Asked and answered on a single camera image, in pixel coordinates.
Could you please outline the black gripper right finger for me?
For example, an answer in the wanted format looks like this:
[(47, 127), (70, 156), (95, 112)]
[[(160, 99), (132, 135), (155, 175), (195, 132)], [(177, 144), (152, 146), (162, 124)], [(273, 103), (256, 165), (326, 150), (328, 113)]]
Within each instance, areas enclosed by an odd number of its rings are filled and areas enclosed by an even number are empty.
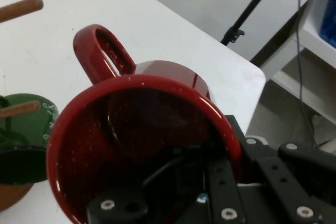
[(226, 118), (240, 144), (234, 167), (247, 223), (335, 223), (335, 155), (292, 141), (274, 149)]

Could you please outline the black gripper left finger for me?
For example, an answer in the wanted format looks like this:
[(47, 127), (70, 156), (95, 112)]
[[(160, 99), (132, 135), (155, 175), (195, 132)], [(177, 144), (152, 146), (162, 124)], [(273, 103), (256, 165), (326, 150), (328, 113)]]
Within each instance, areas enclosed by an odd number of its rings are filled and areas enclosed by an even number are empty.
[(245, 223), (225, 155), (158, 153), (87, 206), (89, 223)]

